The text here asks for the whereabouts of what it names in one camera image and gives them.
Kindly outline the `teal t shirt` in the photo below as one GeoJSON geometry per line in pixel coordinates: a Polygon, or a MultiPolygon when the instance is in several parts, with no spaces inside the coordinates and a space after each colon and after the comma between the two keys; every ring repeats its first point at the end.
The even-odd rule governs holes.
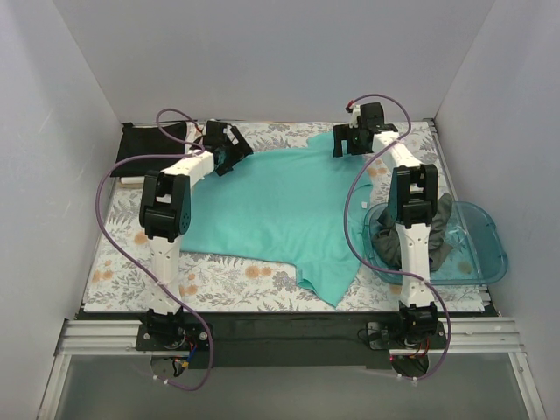
{"type": "Polygon", "coordinates": [[[338,305],[361,266],[361,202],[373,187],[363,157],[333,157],[332,143],[325,133],[259,151],[199,181],[182,250],[291,264],[298,286],[338,305]]]}

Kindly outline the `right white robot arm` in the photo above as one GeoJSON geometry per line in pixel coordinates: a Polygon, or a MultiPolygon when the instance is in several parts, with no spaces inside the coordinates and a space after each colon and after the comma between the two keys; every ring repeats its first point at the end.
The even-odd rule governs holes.
{"type": "Polygon", "coordinates": [[[384,121],[379,102],[346,105],[350,122],[333,127],[332,155],[372,153],[391,170],[388,210],[400,247],[402,279],[395,339],[405,347],[424,343],[438,328],[438,308],[430,289],[429,236],[438,208],[438,170],[424,164],[384,121]]]}

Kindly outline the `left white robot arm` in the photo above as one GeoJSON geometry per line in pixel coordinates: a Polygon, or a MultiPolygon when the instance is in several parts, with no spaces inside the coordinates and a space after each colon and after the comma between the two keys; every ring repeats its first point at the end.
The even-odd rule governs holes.
{"type": "Polygon", "coordinates": [[[231,123],[210,121],[201,137],[204,151],[160,171],[149,171],[143,182],[139,222],[149,240],[151,268],[157,290],[143,320],[147,335],[161,347],[180,349],[187,342],[183,307],[179,303],[179,255],[191,224],[191,192],[205,176],[222,176],[253,153],[231,123]]]}

